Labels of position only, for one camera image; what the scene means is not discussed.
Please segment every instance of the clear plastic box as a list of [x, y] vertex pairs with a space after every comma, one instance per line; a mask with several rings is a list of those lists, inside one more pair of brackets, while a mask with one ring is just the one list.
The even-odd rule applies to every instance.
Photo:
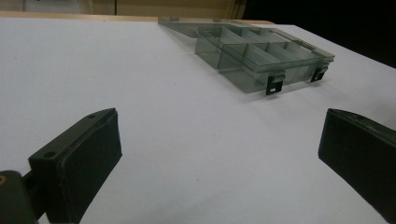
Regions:
[[274, 28], [234, 21], [159, 18], [197, 38], [195, 53], [245, 93], [273, 94], [283, 85], [321, 80], [334, 55]]

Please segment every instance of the white table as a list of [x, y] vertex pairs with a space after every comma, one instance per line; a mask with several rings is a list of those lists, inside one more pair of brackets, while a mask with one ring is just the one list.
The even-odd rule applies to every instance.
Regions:
[[123, 157], [81, 223], [386, 223], [318, 144], [329, 107], [395, 129], [396, 70], [273, 26], [335, 54], [323, 80], [246, 95], [156, 22], [0, 19], [0, 170], [116, 107]]

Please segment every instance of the screw hole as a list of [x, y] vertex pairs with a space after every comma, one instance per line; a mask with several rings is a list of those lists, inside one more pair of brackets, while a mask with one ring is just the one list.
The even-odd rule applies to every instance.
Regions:
[[4, 175], [0, 175], [0, 185], [4, 184], [6, 182], [6, 177]]
[[51, 152], [47, 152], [46, 154], [44, 154], [44, 158], [51, 158], [53, 156], [55, 156], [55, 152], [51, 151]]

